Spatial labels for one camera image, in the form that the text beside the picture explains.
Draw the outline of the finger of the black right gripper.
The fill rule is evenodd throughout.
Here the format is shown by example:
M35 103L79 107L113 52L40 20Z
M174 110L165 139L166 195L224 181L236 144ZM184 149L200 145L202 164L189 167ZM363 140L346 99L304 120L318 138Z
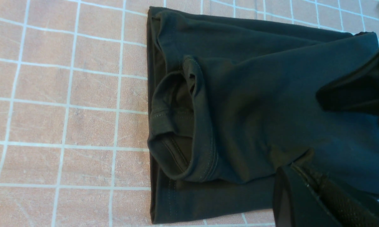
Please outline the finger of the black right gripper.
M315 97L325 111L379 115L379 49L357 70L323 86Z

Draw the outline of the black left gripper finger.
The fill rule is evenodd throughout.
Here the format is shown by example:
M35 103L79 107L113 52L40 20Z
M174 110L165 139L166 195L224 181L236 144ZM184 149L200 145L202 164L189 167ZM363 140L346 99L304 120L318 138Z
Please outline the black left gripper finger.
M273 213L277 227L379 227L379 202L308 164L277 169Z

